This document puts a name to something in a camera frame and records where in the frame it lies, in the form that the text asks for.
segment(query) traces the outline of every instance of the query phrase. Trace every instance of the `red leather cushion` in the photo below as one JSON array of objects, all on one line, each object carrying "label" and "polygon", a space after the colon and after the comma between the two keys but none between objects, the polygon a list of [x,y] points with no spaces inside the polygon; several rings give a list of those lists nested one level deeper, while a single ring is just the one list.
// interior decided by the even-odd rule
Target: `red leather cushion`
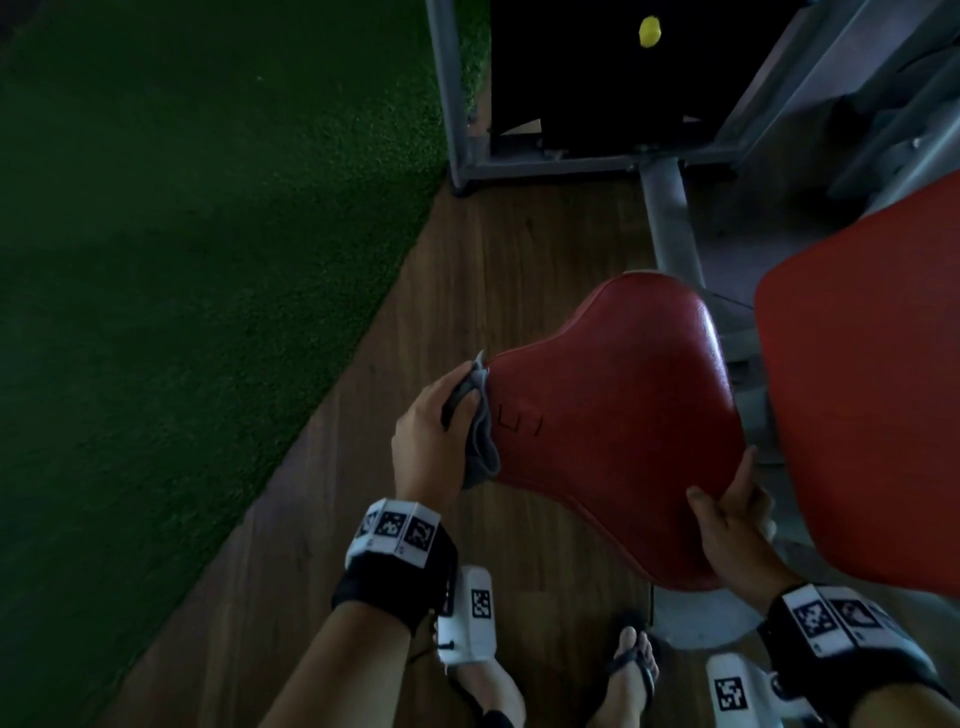
[{"label": "red leather cushion", "polygon": [[717,587],[685,491],[721,494],[744,441],[693,291],[658,273],[625,274],[557,335],[489,366],[498,481],[579,513],[655,584]]},{"label": "red leather cushion", "polygon": [[960,596],[960,175],[771,271],[756,323],[817,549]]}]

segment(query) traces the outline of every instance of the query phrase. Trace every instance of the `wooden floor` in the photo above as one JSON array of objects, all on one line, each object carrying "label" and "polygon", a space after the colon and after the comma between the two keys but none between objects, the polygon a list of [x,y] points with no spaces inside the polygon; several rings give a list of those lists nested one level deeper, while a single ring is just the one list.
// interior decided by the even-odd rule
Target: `wooden floor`
[{"label": "wooden floor", "polygon": [[[551,333],[595,285],[653,263],[636,182],[443,189],[352,364],[102,724],[255,725],[327,616],[364,509],[392,492],[394,423],[420,388]],[[463,494],[449,530],[492,574],[498,655],[529,725],[580,723],[608,621],[645,607],[646,585],[562,507],[496,484]],[[702,659],[664,661],[652,724],[710,725]],[[432,657],[408,670],[396,724],[470,725]]]}]

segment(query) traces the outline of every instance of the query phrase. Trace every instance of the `artificial turf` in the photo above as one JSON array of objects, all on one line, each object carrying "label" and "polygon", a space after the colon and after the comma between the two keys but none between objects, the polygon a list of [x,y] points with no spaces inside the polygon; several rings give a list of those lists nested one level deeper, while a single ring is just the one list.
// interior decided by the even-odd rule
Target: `artificial turf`
[{"label": "artificial turf", "polygon": [[0,53],[0,724],[77,725],[347,365],[444,133],[422,0],[56,2]]}]

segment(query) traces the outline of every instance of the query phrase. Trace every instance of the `yellow sticker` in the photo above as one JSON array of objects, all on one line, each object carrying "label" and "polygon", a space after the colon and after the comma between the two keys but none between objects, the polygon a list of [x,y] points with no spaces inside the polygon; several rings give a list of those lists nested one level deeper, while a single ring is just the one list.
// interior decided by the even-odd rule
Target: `yellow sticker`
[{"label": "yellow sticker", "polygon": [[655,15],[649,15],[643,18],[640,23],[640,45],[644,48],[653,48],[660,42],[662,30],[660,29],[660,19]]}]

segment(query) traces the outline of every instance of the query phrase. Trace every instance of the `forearm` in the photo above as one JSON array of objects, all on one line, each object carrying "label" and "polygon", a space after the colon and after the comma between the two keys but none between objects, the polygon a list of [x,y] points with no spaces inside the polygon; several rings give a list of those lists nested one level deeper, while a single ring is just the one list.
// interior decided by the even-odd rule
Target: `forearm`
[{"label": "forearm", "polygon": [[960,728],[960,710],[938,692],[919,685],[891,685],[867,695],[851,728]]},{"label": "forearm", "polygon": [[359,601],[341,604],[317,633],[261,724],[263,728],[389,728],[410,630]]}]

